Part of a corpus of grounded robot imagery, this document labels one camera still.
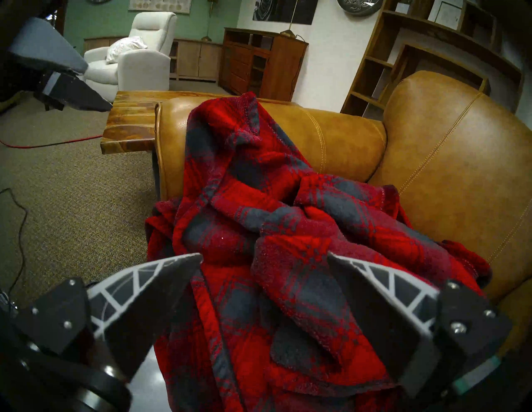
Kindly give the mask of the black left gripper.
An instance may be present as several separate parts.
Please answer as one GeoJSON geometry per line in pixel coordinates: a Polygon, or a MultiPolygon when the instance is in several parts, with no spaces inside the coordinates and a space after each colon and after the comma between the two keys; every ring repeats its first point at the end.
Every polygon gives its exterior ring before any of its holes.
{"type": "Polygon", "coordinates": [[[19,91],[31,91],[45,106],[63,110],[109,112],[112,103],[84,81],[70,74],[84,74],[87,62],[52,25],[31,17],[9,52],[1,51],[1,102],[19,91]]]}

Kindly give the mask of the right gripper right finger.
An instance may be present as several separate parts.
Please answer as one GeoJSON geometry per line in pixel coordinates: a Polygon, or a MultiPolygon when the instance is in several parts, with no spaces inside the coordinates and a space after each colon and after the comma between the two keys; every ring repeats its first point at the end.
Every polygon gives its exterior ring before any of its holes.
{"type": "Polygon", "coordinates": [[[500,366],[510,319],[464,283],[435,288],[392,267],[328,253],[363,335],[410,399],[461,397],[500,366]]]}

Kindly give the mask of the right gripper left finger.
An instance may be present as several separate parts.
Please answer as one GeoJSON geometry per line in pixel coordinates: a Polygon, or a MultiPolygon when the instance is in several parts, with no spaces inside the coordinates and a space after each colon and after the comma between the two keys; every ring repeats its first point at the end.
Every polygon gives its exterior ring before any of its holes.
{"type": "Polygon", "coordinates": [[[15,328],[37,348],[63,355],[82,335],[93,368],[132,380],[162,333],[201,254],[172,256],[123,269],[92,287],[68,278],[14,318],[15,328]]]}

